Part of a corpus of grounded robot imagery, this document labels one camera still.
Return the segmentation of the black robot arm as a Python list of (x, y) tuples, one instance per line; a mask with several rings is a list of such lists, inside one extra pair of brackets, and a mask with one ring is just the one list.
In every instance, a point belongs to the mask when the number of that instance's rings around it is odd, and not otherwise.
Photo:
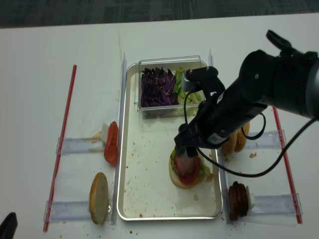
[(262, 50), (243, 61), (238, 78), (228, 87), (214, 67), (188, 70), (182, 88), (203, 91), (205, 100), (196, 116), (182, 124), (175, 137), (175, 151), (196, 155), (197, 148), (217, 149), (228, 137), (268, 106), (313, 118), (319, 114), (319, 56), (302, 53), (269, 30), (267, 39), (280, 50), (271, 56)]

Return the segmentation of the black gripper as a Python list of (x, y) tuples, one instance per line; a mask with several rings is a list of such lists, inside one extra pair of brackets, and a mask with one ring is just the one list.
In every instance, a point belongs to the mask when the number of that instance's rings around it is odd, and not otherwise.
[(233, 132), (266, 108), (267, 105), (249, 102), (240, 88), (230, 86), (219, 97), (200, 104), (194, 119), (179, 127), (174, 138), (176, 157), (197, 157), (196, 147), (219, 148)]

